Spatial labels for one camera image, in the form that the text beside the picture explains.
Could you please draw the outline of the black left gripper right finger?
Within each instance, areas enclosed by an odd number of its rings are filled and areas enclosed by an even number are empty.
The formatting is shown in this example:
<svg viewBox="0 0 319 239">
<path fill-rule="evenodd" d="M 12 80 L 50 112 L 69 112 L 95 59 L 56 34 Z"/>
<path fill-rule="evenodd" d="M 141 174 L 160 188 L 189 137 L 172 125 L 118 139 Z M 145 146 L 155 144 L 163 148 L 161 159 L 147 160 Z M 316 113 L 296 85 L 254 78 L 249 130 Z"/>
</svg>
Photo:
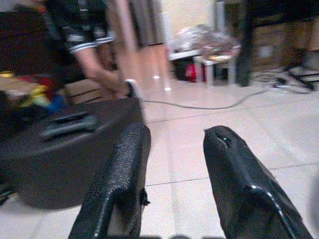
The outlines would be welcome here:
<svg viewBox="0 0 319 239">
<path fill-rule="evenodd" d="M 205 162 L 227 239 L 313 239 L 276 178 L 232 129 L 205 130 Z"/>
</svg>

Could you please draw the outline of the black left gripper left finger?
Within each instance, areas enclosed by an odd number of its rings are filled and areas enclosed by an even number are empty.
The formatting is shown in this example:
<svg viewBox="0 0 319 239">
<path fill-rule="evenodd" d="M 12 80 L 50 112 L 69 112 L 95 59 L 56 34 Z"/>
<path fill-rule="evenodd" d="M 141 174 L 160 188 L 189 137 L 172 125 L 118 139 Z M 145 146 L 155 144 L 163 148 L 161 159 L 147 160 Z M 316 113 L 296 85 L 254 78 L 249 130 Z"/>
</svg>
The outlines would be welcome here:
<svg viewBox="0 0 319 239">
<path fill-rule="evenodd" d="M 68 239 L 135 239 L 140 236 L 151 148 L 150 129 L 129 125 L 110 158 L 94 175 Z"/>
</svg>

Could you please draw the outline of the person's hand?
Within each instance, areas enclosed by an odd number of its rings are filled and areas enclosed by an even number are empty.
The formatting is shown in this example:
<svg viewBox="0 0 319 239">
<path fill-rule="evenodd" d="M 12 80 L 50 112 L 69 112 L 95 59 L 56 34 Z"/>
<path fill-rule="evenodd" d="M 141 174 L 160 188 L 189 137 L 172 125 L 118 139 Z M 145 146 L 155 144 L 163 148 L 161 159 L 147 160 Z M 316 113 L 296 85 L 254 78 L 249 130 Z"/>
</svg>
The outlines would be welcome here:
<svg viewBox="0 0 319 239">
<path fill-rule="evenodd" d="M 130 81 L 120 77 L 118 72 L 106 72 L 104 86 L 119 97 L 134 96 L 134 88 Z"/>
</svg>

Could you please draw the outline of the black rounded case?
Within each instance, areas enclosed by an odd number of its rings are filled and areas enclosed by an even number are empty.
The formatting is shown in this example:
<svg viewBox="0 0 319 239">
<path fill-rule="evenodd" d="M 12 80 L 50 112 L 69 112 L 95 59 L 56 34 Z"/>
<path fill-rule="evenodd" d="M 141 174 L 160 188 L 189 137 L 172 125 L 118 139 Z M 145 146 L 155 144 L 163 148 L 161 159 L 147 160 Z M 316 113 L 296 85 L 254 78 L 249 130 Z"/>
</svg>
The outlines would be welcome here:
<svg viewBox="0 0 319 239">
<path fill-rule="evenodd" d="M 44 132 L 92 117 L 93 130 L 80 129 L 55 137 Z M 64 209 L 80 205 L 95 172 L 111 158 L 121 133 L 142 123 L 138 98 L 77 104 L 33 123 L 0 141 L 0 176 L 29 206 Z"/>
</svg>

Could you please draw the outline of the small brown cardboard box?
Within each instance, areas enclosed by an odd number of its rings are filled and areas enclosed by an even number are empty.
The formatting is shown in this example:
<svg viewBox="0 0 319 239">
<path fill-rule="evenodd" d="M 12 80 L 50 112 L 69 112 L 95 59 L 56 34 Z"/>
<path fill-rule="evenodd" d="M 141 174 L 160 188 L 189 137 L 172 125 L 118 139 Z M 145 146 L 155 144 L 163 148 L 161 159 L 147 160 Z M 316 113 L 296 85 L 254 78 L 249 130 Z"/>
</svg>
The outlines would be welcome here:
<svg viewBox="0 0 319 239">
<path fill-rule="evenodd" d="M 88 104 L 113 100 L 113 94 L 106 91 L 100 84 L 89 80 L 81 80 L 65 85 L 65 94 L 72 105 Z"/>
</svg>

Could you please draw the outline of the brown wooden door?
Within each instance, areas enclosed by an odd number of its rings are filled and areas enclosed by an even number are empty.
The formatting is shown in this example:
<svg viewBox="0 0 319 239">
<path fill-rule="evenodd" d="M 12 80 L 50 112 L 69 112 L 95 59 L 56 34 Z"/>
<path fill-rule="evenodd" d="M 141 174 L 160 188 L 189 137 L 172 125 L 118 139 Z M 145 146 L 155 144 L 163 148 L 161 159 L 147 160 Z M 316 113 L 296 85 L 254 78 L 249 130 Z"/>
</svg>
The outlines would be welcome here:
<svg viewBox="0 0 319 239">
<path fill-rule="evenodd" d="M 115 34 L 121 73 L 144 92 L 170 91 L 173 76 L 167 60 L 160 0 L 108 0 L 107 15 Z"/>
</svg>

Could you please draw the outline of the colourful toy pile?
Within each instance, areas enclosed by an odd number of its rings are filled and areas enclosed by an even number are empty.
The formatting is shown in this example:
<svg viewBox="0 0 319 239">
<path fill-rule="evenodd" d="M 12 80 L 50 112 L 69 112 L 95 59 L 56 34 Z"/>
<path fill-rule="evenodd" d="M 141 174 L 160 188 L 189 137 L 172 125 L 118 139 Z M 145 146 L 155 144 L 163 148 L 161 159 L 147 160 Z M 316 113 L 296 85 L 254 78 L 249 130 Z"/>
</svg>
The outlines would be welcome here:
<svg viewBox="0 0 319 239">
<path fill-rule="evenodd" d="M 0 112 L 40 107 L 53 114 L 66 106 L 66 100 L 56 90 L 51 76 L 17 76 L 10 71 L 0 72 Z"/>
</svg>

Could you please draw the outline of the red bag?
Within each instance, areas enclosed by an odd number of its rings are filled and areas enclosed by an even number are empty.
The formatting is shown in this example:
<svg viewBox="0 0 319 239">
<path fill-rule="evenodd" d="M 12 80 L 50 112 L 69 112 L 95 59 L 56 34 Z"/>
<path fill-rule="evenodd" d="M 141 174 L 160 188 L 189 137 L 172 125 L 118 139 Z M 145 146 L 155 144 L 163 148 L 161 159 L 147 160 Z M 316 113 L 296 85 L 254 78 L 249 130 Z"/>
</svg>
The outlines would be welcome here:
<svg viewBox="0 0 319 239">
<path fill-rule="evenodd" d="M 206 82 L 206 71 L 204 65 L 200 65 L 202 81 Z M 196 77 L 199 76 L 199 71 L 196 69 L 196 65 L 194 63 L 188 64 L 185 69 L 185 77 L 189 82 L 196 82 Z"/>
</svg>

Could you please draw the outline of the low white side table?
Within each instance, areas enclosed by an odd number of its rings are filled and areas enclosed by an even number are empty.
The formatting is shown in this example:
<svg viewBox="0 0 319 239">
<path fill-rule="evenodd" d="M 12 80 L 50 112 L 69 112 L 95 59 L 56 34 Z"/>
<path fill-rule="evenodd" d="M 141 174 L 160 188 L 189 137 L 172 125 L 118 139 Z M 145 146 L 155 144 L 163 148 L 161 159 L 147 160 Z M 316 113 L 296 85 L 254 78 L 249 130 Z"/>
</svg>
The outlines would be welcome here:
<svg viewBox="0 0 319 239">
<path fill-rule="evenodd" d="M 188 64 L 194 63 L 196 69 L 199 71 L 199 76 L 196 77 L 195 83 L 203 82 L 200 65 L 204 65 L 206 71 L 206 83 L 213 85 L 216 78 L 216 66 L 221 64 L 227 70 L 228 84 L 235 84 L 236 55 L 212 55 L 205 57 L 200 54 L 198 50 L 191 50 L 185 52 L 168 51 L 167 57 L 174 67 L 176 77 L 180 80 L 186 80 L 185 69 Z"/>
</svg>

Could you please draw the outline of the large brown cardboard box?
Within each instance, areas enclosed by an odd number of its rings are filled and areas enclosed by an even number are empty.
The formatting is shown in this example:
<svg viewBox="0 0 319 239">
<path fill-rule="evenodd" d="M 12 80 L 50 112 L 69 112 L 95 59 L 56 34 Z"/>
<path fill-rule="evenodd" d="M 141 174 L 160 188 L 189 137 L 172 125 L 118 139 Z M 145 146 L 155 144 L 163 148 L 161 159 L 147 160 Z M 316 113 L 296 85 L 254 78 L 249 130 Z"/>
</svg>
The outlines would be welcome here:
<svg viewBox="0 0 319 239">
<path fill-rule="evenodd" d="M 319 16 L 258 27 L 253 33 L 252 71 L 300 64 L 313 52 L 319 52 Z"/>
</svg>

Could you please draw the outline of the clear plastic bag pile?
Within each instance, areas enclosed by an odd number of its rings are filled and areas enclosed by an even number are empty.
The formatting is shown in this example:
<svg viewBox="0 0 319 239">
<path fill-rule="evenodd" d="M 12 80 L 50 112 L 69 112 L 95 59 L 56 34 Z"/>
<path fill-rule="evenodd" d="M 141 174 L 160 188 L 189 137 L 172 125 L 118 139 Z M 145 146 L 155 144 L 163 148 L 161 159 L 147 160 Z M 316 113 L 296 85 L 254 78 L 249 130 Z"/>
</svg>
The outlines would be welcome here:
<svg viewBox="0 0 319 239">
<path fill-rule="evenodd" d="M 178 31 L 172 40 L 175 52 L 198 50 L 210 55 L 238 53 L 241 49 L 239 41 L 227 29 L 214 31 L 205 24 L 186 27 Z"/>
</svg>

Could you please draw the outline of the person in black striped shirt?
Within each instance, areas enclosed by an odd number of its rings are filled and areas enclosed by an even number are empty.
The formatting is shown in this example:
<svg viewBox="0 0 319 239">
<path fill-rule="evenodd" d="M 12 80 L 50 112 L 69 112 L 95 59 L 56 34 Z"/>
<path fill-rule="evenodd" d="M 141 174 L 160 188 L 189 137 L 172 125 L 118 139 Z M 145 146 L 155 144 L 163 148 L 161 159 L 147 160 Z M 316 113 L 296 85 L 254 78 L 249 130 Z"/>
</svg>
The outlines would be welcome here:
<svg viewBox="0 0 319 239">
<path fill-rule="evenodd" d="M 108 0 L 46 0 L 45 7 L 72 54 L 115 38 L 107 20 Z"/>
</svg>

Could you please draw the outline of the black metal rack frame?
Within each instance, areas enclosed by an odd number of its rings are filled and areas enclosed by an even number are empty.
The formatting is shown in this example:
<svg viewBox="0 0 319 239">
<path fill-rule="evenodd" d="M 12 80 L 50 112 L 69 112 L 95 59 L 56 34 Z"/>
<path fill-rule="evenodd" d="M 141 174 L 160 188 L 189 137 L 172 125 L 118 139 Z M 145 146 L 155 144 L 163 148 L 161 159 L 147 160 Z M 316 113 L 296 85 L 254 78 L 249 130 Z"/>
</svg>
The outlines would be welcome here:
<svg viewBox="0 0 319 239">
<path fill-rule="evenodd" d="M 278 85 L 287 85 L 293 81 L 311 92 L 318 91 L 319 50 L 285 49 L 282 53 L 282 68 L 275 76 Z"/>
</svg>

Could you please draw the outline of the thick black post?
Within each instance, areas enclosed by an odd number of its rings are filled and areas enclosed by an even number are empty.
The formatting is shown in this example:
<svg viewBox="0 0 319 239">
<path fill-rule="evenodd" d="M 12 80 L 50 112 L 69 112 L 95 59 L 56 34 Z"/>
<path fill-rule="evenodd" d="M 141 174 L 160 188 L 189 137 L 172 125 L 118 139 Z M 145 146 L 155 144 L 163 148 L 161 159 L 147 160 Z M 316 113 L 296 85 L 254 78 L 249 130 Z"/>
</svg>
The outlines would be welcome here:
<svg viewBox="0 0 319 239">
<path fill-rule="evenodd" d="M 243 0 L 243 22 L 241 53 L 237 58 L 237 76 L 236 80 L 240 87 L 247 87 L 250 85 L 252 73 L 252 46 L 253 46 L 253 30 L 254 30 L 254 0 Z"/>
</svg>

